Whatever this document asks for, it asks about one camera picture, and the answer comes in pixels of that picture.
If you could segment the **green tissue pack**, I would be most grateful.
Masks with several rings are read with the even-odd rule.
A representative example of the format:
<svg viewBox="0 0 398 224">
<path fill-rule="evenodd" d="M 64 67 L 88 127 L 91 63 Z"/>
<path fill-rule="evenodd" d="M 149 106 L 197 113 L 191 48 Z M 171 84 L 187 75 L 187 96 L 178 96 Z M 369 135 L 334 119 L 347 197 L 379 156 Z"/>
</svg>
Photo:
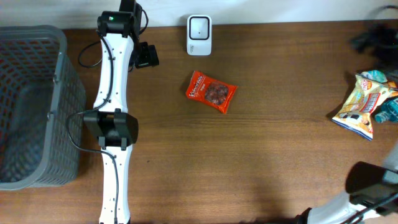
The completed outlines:
<svg viewBox="0 0 398 224">
<path fill-rule="evenodd" d="M 379 83 L 387 83 L 386 75 L 379 70 L 365 71 L 360 74 L 362 77 L 373 80 Z"/>
</svg>

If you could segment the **teal mouthwash bottle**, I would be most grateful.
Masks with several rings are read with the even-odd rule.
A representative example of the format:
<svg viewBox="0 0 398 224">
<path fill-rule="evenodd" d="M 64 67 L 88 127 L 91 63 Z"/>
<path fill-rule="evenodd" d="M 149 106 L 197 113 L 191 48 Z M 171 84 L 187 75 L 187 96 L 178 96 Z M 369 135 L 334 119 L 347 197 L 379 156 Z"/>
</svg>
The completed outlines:
<svg viewBox="0 0 398 224">
<path fill-rule="evenodd" d="M 381 105 L 381 110 L 374 119 L 377 123 L 384 123 L 386 121 L 397 122 L 397 98 L 389 100 Z"/>
</svg>

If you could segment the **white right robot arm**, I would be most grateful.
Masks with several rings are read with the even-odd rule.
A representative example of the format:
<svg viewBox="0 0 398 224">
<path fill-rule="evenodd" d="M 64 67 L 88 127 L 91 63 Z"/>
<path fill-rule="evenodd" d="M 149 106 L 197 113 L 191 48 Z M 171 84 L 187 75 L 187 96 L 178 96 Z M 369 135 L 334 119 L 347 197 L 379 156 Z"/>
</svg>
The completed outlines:
<svg viewBox="0 0 398 224">
<path fill-rule="evenodd" d="M 363 52 L 372 47 L 379 61 L 390 66 L 387 71 L 369 70 L 356 74 L 353 91 L 332 121 L 372 140 L 372 120 L 378 123 L 397 120 L 397 29 L 384 24 L 351 40 Z M 369 218 L 397 212 L 397 149 L 382 166 L 357 162 L 349 171 L 345 190 L 317 208 L 308 208 L 293 223 L 363 223 Z"/>
</svg>

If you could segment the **yellow snack bag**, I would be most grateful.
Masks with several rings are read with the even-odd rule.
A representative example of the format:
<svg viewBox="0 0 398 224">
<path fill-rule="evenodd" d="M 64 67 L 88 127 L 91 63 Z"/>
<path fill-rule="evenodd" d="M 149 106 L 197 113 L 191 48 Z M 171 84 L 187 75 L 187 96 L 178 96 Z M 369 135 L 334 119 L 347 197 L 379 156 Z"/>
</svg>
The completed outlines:
<svg viewBox="0 0 398 224">
<path fill-rule="evenodd" d="M 379 83 L 357 74 L 353 91 L 332 121 L 353 131 L 368 141 L 373 140 L 371 114 L 388 98 L 397 96 L 397 88 Z"/>
</svg>

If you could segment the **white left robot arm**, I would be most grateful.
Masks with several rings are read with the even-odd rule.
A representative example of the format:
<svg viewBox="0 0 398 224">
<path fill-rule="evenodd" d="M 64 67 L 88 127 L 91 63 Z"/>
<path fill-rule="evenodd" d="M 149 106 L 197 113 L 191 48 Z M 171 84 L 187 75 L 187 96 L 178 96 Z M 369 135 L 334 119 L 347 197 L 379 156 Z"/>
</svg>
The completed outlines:
<svg viewBox="0 0 398 224">
<path fill-rule="evenodd" d="M 127 77 L 133 68 L 159 65 L 154 45 L 141 42 L 141 20 L 147 14 L 136 1 L 122 0 L 117 11 L 104 11 L 97 19 L 102 49 L 101 75 L 93 109 L 83 114 L 98 140 L 103 160 L 103 203 L 100 223 L 130 223 L 128 204 L 129 161 L 137 142 L 139 123 L 128 113 Z"/>
</svg>

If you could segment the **red snack bag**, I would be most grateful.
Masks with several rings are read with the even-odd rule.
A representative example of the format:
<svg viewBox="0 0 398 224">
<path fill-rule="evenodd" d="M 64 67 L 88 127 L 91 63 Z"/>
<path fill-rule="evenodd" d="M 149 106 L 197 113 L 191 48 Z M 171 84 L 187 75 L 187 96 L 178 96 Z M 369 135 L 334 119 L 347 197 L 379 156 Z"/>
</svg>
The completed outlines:
<svg viewBox="0 0 398 224">
<path fill-rule="evenodd" d="M 237 89 L 236 85 L 194 71 L 185 95 L 188 99 L 199 101 L 226 114 Z"/>
</svg>

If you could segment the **orange tissue pack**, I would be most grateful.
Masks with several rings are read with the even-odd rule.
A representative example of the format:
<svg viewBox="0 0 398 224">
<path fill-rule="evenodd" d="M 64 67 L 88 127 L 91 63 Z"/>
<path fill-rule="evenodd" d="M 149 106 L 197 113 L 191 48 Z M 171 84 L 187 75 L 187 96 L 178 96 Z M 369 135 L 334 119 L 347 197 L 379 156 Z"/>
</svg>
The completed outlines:
<svg viewBox="0 0 398 224">
<path fill-rule="evenodd" d="M 387 85 L 389 88 L 397 88 L 397 84 L 395 82 L 388 82 Z"/>
</svg>

